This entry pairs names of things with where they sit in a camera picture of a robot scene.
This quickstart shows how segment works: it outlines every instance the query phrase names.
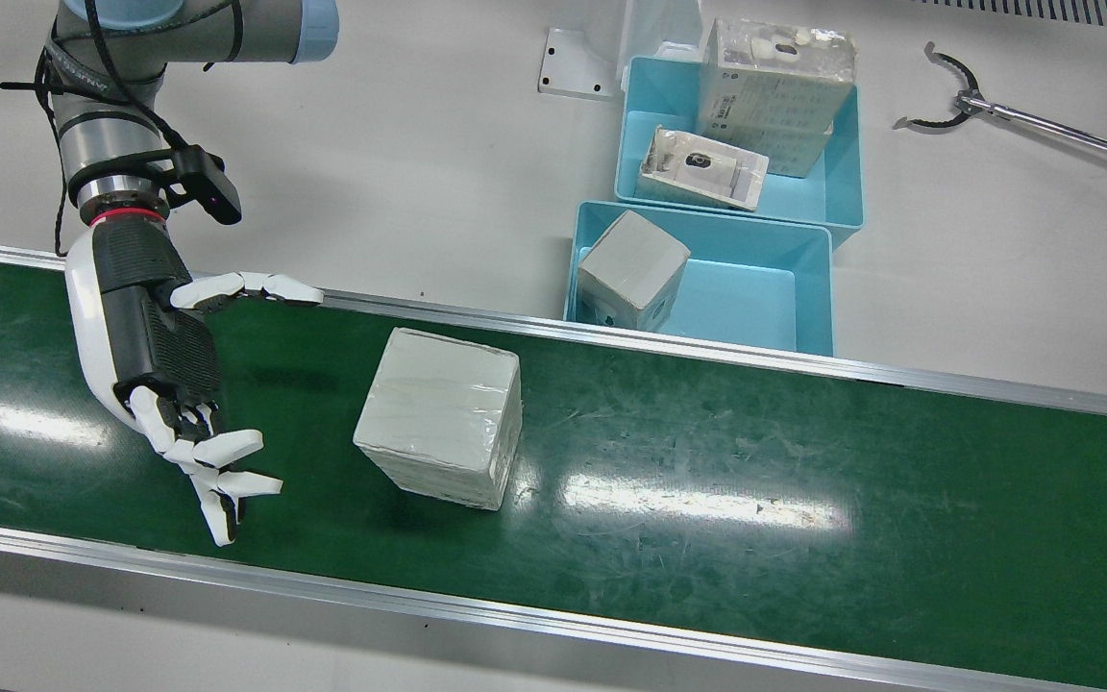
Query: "white surface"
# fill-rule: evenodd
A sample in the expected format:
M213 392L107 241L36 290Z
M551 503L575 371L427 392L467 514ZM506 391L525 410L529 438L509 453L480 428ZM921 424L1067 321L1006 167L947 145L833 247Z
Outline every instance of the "white surface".
M519 442L519 358L392 330L353 443L407 492L497 509Z
M53 4L0 0L0 80L32 74ZM246 213L224 228L179 209L184 258L561 316L575 209L610 198L620 127L615 102L536 92L546 31L583 11L343 1L329 61L172 66L159 113L227 157ZM1107 394L1107 157L982 118L891 131L950 114L958 80L921 52L937 40L989 97L1107 136L1106 27L904 0L712 0L704 14L856 39L867 223L835 258L841 358ZM385 69L395 54L422 69ZM49 247L56 176L40 110L0 92L0 242Z

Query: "metal bracket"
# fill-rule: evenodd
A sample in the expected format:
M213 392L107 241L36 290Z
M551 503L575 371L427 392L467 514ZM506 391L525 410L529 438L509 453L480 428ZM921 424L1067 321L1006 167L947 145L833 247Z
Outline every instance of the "metal bracket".
M581 31L551 28L545 40L536 91L558 96L610 101L618 97L615 65L597 55Z

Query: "cardboard box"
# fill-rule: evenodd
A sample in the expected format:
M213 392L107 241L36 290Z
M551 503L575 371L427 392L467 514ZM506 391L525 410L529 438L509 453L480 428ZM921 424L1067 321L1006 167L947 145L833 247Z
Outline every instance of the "cardboard box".
M655 127L638 172L638 190L655 200L753 211L759 206L766 172L768 158L762 154Z
M847 34L717 18L703 56L695 131L738 146L739 127L821 135L855 81L856 45Z
M395 329L353 443L404 490L497 509L521 413L518 355Z
M579 320L654 331L676 299L690 250L658 225L628 210L579 262Z

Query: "black cable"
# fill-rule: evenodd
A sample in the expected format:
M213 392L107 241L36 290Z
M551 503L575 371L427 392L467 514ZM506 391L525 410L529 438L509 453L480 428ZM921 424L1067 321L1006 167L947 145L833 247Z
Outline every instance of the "black cable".
M42 96L43 93L48 93L50 96L62 96L69 93L71 96L83 96L91 101L96 101L99 104L108 105L132 105L131 101L124 99L110 99L95 91L90 91L90 89L80 89L77 86L68 86L66 84L44 84L35 82L0 82L0 89L3 91L34 91L37 96ZM43 109L49 109L49 105L42 104Z
M84 0L84 9L87 11L89 27L92 29L92 43L96 44L97 56L101 58L102 64L105 65L105 72L113 80L114 86L117 86L118 91L123 92L127 101L131 101L131 105L134 105L139 113L144 114L144 117L156 124L156 130L162 132L162 136L165 137L168 145L175 149L187 148L189 144L187 144L186 140L176 130L173 130L170 124L159 117L155 111L137 99L135 93L127 87L126 80L123 80L122 75L118 74L118 68L114 66L113 58L110 55L110 48L105 44L105 32L101 30L101 17L97 17L96 13L96 0Z
M229 0L229 3L234 6L234 43L229 45L229 53L225 55L224 62L237 60L237 54L241 53L242 49L242 33L246 31L246 16L242 13L241 0ZM211 70L211 65L215 65L215 62L203 65L203 71Z
M203 12L193 14L189 18L182 19L177 22L163 23L162 25L151 25L145 28L124 28L124 30L110 30L105 34L106 39L132 39L135 35L149 35L153 33L166 33L169 31L177 31L179 28L186 28L193 25L193 23L201 22L203 19L210 18L217 12L228 9L231 4L240 3L240 0L223 0L220 3L216 3L207 8ZM92 39L92 31L84 33L70 33L66 35L56 37L58 43L64 43L66 40L89 40Z
M54 215L54 255L65 258L66 251L62 249L62 211L66 209L66 172L62 169L62 141L58 135L58 121L54 117L54 109L49 104L49 95L52 93L49 87L53 86L55 80L49 53L43 48L40 58L37 59L33 81L37 86L37 102L40 104L40 110L45 111L45 121L49 122L49 131L53 133L54 146L58 148L58 177L62 180L62 192L59 193L58 211Z

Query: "claw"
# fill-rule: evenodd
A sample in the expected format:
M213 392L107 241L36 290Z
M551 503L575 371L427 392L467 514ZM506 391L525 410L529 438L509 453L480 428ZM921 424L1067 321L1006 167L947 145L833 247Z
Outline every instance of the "claw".
M954 68L954 70L959 71L959 74L963 76L963 80L965 80L965 83L968 84L968 89L965 89L965 91L961 91L959 93L959 96L963 96L966 94L980 97L980 83L976 82L976 75L972 74L972 71L969 70L968 66L964 65L962 62L960 62L956 58L952 58L945 53L937 52L934 48L934 42L932 42L932 40L925 44L925 56L929 58L930 61L934 62L935 64ZM896 121L896 124L894 126L892 126L892 130L900 130L901 127L910 127L910 126L933 127L934 130L949 130L949 127L959 126L959 124L963 124L965 120L972 117L972 115L976 113L975 110L965 109L965 106L961 104L962 102L959 101L956 97L956 102L954 102L954 105L956 106L956 109L959 109L959 113L956 113L956 115L954 115L954 117L950 118L949 121L899 118L898 121Z
M139 421L144 436L148 437L148 443L158 455L165 455L170 451L177 435L165 422L165 416L162 415L162 400L155 391L146 386L131 390L131 412L135 414L135 420Z
M238 298L241 295L259 295L278 301L311 306L324 300L322 290L282 273L231 272L203 277L173 289L170 304L177 310L196 310L215 299Z
M216 546L228 546L237 538L240 499L277 495L284 485L278 477L258 473L223 472L242 456L262 450L263 434L258 430L235 430L232 433L213 434L201 442L180 440L165 421L162 413L164 404L165 400L148 386L141 385L131 391L131 411L139 421L148 443L158 455L190 478L213 540ZM207 416L211 407L199 404L197 411L199 415Z
M201 302L211 301L215 298L230 298L241 293L245 286L246 280L242 279L242 275L237 272L206 276L173 289L170 306L177 310L196 310Z
M263 447L263 434L258 430L235 430L204 440L194 446L194 461L211 468L225 468L242 456Z

